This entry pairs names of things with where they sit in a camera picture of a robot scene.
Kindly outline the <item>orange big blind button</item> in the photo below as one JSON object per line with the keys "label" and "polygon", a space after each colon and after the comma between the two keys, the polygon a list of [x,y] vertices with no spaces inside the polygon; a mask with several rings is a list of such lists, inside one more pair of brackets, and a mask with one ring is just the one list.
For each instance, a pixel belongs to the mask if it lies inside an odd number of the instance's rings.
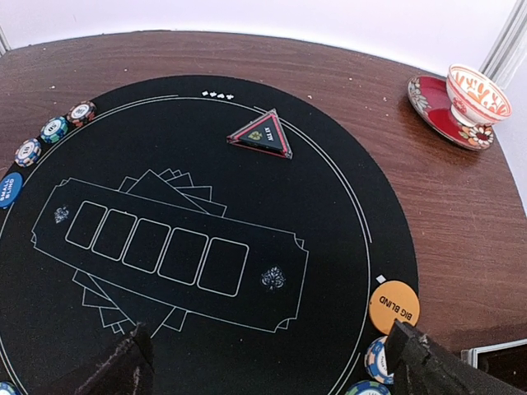
{"label": "orange big blind button", "polygon": [[416,292],[402,281],[385,281],[370,297],[368,314],[373,326],[388,335],[396,321],[416,326],[421,306]]}

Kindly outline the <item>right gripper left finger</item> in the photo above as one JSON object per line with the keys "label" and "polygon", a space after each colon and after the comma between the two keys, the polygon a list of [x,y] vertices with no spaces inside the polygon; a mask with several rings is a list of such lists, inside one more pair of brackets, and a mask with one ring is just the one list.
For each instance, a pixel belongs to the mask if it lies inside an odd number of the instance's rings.
{"label": "right gripper left finger", "polygon": [[144,323],[86,368],[72,394],[153,394],[153,345]]}

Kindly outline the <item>single green blue poker chip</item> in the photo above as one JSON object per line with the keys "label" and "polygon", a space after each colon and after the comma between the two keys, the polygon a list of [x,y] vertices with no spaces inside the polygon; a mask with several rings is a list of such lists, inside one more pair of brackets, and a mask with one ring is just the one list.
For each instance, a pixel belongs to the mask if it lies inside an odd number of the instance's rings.
{"label": "single green blue poker chip", "polygon": [[40,138],[49,144],[60,141],[68,133],[68,121],[63,117],[50,119],[40,130]]}

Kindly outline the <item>red black triangular all-in marker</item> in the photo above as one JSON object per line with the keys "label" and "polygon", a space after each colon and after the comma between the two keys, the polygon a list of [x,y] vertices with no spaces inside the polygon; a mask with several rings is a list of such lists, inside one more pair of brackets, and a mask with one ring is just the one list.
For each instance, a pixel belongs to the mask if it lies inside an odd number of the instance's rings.
{"label": "red black triangular all-in marker", "polygon": [[234,146],[261,151],[291,160],[293,152],[277,111],[271,109],[226,137]]}

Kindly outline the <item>single white blue poker chip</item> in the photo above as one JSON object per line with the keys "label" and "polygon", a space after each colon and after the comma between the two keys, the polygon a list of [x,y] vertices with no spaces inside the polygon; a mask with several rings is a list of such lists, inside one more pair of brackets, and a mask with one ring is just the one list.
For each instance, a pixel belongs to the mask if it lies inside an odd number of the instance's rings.
{"label": "single white blue poker chip", "polygon": [[29,167],[40,158],[42,148],[36,138],[25,140],[16,150],[15,163],[20,167]]}

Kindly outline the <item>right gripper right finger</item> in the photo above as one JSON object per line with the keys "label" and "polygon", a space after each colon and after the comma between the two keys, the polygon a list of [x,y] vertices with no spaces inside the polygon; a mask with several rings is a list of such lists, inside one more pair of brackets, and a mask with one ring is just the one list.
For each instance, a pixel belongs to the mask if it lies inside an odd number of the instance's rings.
{"label": "right gripper right finger", "polygon": [[426,333],[396,320],[385,343],[393,394],[522,394],[522,390],[475,369]]}

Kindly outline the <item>blue small blind button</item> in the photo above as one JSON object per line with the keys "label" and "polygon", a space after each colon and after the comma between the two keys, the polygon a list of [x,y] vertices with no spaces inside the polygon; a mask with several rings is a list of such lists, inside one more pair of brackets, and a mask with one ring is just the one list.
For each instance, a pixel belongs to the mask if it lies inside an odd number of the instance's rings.
{"label": "blue small blind button", "polygon": [[24,179],[18,172],[6,175],[1,181],[0,208],[10,207],[18,198],[23,188]]}

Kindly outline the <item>single brown 100 poker chip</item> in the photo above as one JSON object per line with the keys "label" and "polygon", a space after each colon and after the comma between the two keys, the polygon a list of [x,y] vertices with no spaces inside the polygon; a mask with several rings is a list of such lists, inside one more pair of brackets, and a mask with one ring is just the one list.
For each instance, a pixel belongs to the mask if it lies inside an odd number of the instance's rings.
{"label": "single brown 100 poker chip", "polygon": [[82,127],[91,122],[96,116],[96,105],[84,100],[74,105],[67,113],[67,121],[76,127]]}

